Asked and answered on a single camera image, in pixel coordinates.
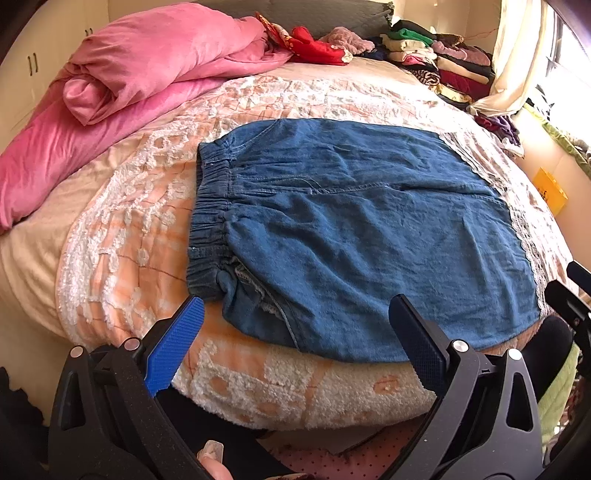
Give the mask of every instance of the finger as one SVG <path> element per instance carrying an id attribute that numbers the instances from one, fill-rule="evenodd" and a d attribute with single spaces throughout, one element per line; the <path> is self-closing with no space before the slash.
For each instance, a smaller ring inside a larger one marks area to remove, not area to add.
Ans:
<path id="1" fill-rule="evenodd" d="M 215 480 L 233 480 L 232 474 L 230 470 L 228 470 L 222 463 L 214 460 L 213 458 L 209 458 L 207 456 L 202 456 L 199 459 L 199 462 L 205 470 L 209 472 L 209 475 L 214 477 Z"/>
<path id="2" fill-rule="evenodd" d="M 208 440 L 197 454 L 197 460 L 215 480 L 232 480 L 229 470 L 222 464 L 222 458 L 223 444 L 215 440 Z"/>

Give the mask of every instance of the wall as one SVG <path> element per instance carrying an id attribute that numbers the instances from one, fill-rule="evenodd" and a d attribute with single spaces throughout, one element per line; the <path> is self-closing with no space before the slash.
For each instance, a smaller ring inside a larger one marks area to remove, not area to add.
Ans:
<path id="1" fill-rule="evenodd" d="M 463 35 L 470 0 L 406 0 L 403 17 L 429 30 Z"/>
<path id="2" fill-rule="evenodd" d="M 467 42 L 492 53 L 500 20 L 501 0 L 472 0 L 464 36 L 478 35 L 478 38 Z"/>
<path id="3" fill-rule="evenodd" d="M 569 198 L 557 215 L 556 223 L 574 259 L 591 270 L 591 180 L 529 112 L 522 110 L 514 117 L 514 122 L 525 150 L 519 167 L 529 179 L 534 178 L 540 167 L 556 178 Z"/>
<path id="4" fill-rule="evenodd" d="M 400 10 L 405 19 L 426 29 L 433 26 L 437 32 L 467 38 L 477 35 L 478 38 L 467 40 L 467 43 L 492 53 L 501 19 L 501 1 L 405 0 Z"/>
<path id="5" fill-rule="evenodd" d="M 177 3 L 179 0 L 109 0 L 109 19 L 113 21 L 124 15 Z"/>

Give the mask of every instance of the pillow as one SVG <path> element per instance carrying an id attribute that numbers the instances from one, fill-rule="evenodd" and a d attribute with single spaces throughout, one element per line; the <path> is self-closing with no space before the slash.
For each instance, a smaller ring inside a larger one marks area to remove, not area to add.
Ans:
<path id="1" fill-rule="evenodd" d="M 316 39 L 334 27 L 346 27 L 361 38 L 376 37 L 389 30 L 386 15 L 394 13 L 393 4 L 364 0 L 198 0 L 194 3 L 234 18 L 259 12 L 288 32 L 303 25 Z"/>

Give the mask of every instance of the white wardrobe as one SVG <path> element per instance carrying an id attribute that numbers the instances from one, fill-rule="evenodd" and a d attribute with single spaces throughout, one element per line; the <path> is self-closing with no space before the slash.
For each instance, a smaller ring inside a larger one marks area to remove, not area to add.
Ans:
<path id="1" fill-rule="evenodd" d="M 82 39 L 109 22 L 108 0 L 47 0 L 0 64 L 0 152 Z"/>

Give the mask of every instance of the patterned cloth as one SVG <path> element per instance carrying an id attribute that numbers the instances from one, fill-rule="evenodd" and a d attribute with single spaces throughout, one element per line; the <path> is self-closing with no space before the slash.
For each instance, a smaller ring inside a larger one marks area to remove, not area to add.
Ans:
<path id="1" fill-rule="evenodd" d="M 421 82 L 423 85 L 427 85 L 427 86 L 434 86 L 437 85 L 439 83 L 439 81 L 441 81 L 441 76 L 439 75 L 439 72 L 430 72 L 428 70 L 410 70 L 410 73 L 412 73 L 419 82 Z"/>
<path id="2" fill-rule="evenodd" d="M 464 41 L 464 37 L 453 35 L 451 33 L 438 33 L 435 35 L 435 39 L 449 48 L 454 48 L 456 45 Z"/>

